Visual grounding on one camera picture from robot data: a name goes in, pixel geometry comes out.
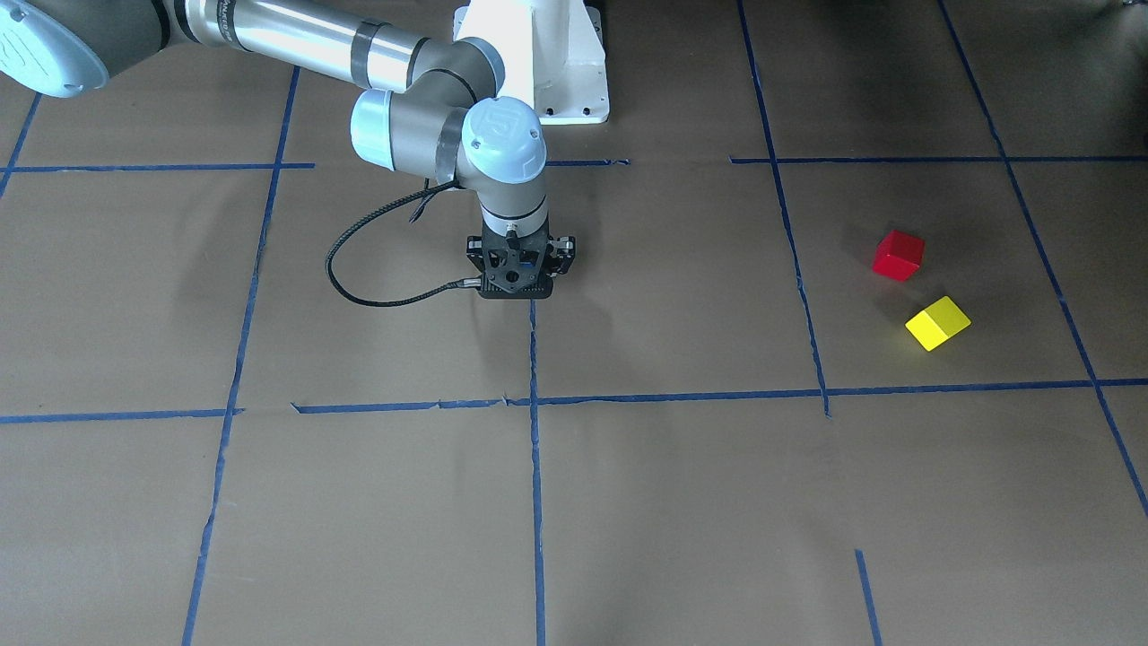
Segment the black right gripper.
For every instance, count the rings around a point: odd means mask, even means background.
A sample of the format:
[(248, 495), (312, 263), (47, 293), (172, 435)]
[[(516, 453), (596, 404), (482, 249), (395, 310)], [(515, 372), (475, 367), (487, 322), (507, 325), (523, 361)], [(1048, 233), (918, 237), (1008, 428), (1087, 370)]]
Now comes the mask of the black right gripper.
[(467, 239), (466, 256), (479, 271), (465, 281), (484, 299), (546, 299), (553, 290), (553, 279), (566, 274), (577, 257), (577, 239), (551, 238), (548, 229), (537, 229), (519, 238), (514, 232), (504, 238), (483, 229), (480, 236)]

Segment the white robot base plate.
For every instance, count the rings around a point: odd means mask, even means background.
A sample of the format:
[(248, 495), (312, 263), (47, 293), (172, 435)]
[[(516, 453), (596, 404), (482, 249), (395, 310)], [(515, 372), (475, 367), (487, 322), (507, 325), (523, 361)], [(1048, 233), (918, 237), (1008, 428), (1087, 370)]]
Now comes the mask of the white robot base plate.
[(453, 13), (455, 40), (501, 54), (501, 98), (532, 106), (549, 127), (603, 124), (611, 114), (599, 1), (470, 1)]

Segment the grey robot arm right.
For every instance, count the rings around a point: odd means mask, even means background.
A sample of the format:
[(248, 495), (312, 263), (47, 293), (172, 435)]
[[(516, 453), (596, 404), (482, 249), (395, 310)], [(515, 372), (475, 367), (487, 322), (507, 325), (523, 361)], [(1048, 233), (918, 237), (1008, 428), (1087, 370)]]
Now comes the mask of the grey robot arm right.
[(467, 189), (483, 232), (466, 242), (475, 278), (448, 283), (484, 299), (544, 299), (577, 257), (574, 238), (549, 232), (548, 143), (532, 106), (503, 94), (506, 69), (491, 42), (452, 42), (315, 1), (3, 1), (3, 73), (48, 98), (78, 98), (178, 42), (235, 48), (360, 87), (350, 139), (360, 158), (422, 177), (425, 187), (373, 210), (327, 252), (391, 210)]

